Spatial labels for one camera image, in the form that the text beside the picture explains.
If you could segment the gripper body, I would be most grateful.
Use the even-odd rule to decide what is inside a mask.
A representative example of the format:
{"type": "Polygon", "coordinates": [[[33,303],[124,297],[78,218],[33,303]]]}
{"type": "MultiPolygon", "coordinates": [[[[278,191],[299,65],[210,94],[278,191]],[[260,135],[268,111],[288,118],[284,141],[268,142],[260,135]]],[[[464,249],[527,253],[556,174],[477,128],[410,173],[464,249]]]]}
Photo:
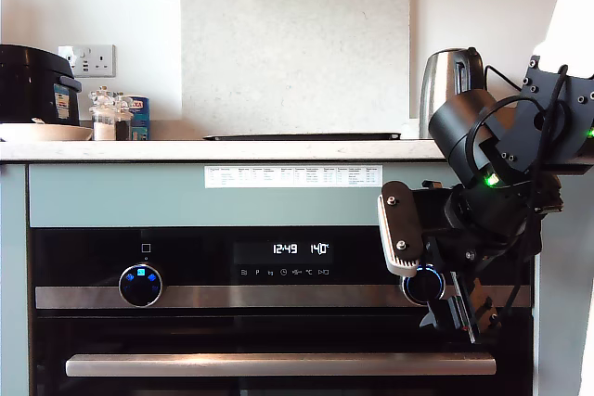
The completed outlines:
{"type": "Polygon", "coordinates": [[[467,327],[466,331],[448,333],[472,344],[496,344],[501,325],[493,320],[509,289],[505,259],[488,255],[484,245],[469,236],[440,236],[438,243],[446,262],[445,275],[452,281],[453,296],[461,299],[467,327]]]}

